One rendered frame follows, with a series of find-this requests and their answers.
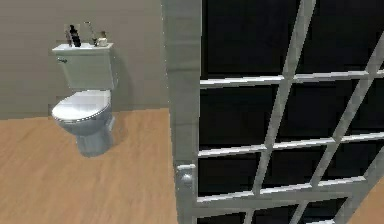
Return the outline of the black bottle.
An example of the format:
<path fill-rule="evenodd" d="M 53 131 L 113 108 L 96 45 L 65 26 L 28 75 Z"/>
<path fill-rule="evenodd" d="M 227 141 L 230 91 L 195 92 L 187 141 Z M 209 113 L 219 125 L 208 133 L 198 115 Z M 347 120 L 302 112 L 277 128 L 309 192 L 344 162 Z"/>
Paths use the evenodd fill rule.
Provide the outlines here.
<path fill-rule="evenodd" d="M 72 38 L 74 46 L 75 47 L 80 47 L 81 46 L 81 40 L 80 40 L 78 31 L 77 31 L 77 29 L 75 28 L 74 25 L 70 25 L 69 32 L 71 34 L 71 38 Z"/>

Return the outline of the white toilet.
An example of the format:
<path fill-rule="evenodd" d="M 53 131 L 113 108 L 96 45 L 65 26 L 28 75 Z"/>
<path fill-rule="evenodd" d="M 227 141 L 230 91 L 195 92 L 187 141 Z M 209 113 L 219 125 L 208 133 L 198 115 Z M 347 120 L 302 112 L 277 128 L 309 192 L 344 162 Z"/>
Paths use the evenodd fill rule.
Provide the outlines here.
<path fill-rule="evenodd" d="M 84 157 L 104 154 L 113 145 L 112 93 L 118 84 L 114 44 L 52 49 L 72 93 L 51 110 L 56 124 L 76 139 Z"/>

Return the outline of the grey glazed room door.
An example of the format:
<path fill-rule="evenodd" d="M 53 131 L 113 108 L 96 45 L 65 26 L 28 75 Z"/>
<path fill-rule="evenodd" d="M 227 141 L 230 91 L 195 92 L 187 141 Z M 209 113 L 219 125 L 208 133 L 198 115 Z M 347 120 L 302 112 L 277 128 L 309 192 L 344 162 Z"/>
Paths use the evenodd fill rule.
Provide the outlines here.
<path fill-rule="evenodd" d="M 384 0 L 160 1 L 178 224 L 348 224 L 384 178 Z"/>

